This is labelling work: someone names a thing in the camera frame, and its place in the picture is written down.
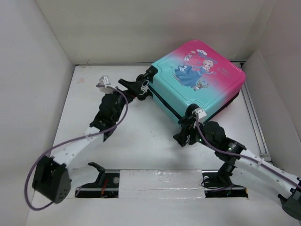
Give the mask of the pink teal suitcase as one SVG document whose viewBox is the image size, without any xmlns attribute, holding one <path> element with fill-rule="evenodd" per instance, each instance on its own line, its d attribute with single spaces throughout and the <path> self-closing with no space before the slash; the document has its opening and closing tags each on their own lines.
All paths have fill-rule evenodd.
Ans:
<svg viewBox="0 0 301 226">
<path fill-rule="evenodd" d="M 191 40 L 152 63 L 140 79 L 148 80 L 147 96 L 176 123 L 195 119 L 191 112 L 199 107 L 207 122 L 238 96 L 246 75 L 205 43 Z"/>
</svg>

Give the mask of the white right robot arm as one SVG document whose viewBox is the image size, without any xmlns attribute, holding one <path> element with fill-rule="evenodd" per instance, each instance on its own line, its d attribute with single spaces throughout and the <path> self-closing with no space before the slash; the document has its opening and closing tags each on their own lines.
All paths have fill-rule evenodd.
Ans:
<svg viewBox="0 0 301 226">
<path fill-rule="evenodd" d="M 211 150 L 224 164 L 217 179 L 224 187 L 243 186 L 254 190 L 280 205 L 296 220 L 301 219 L 301 178 L 275 167 L 253 154 L 241 143 L 226 136 L 217 122 L 205 124 L 195 119 L 180 120 L 181 132 L 174 139 L 181 145 L 199 142 Z"/>
</svg>

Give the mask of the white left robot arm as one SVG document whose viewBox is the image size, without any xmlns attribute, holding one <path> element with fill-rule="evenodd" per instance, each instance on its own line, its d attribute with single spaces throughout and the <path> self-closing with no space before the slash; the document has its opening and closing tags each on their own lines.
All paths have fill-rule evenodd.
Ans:
<svg viewBox="0 0 301 226">
<path fill-rule="evenodd" d="M 145 88 L 147 79 L 137 81 L 119 80 L 119 84 L 126 89 L 111 87 L 101 78 L 97 87 L 104 93 L 99 110 L 89 124 L 88 129 L 80 137 L 64 141 L 54 148 L 64 146 L 60 152 L 49 156 L 47 152 L 37 159 L 36 165 L 30 174 L 33 176 L 32 188 L 52 203 L 62 202 L 71 191 L 73 173 L 71 163 L 82 153 L 96 138 L 106 141 L 115 131 L 117 126 L 125 119 L 129 104 L 135 99 L 144 100 L 147 96 Z"/>
</svg>

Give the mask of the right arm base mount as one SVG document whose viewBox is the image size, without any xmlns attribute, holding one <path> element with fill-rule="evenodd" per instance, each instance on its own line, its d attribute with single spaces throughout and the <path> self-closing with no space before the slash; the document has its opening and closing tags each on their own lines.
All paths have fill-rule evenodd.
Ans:
<svg viewBox="0 0 301 226">
<path fill-rule="evenodd" d="M 205 198 L 248 198 L 247 189 L 231 182 L 230 176 L 234 167 L 224 163 L 219 169 L 202 171 L 201 186 Z"/>
</svg>

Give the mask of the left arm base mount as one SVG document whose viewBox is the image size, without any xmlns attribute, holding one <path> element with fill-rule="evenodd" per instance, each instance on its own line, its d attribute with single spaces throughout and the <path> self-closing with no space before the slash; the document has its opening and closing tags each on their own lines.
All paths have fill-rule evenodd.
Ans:
<svg viewBox="0 0 301 226">
<path fill-rule="evenodd" d="M 75 198 L 118 198 L 120 170 L 106 170 L 95 162 L 89 162 L 88 166 L 95 168 L 98 175 L 92 182 L 77 187 Z"/>
</svg>

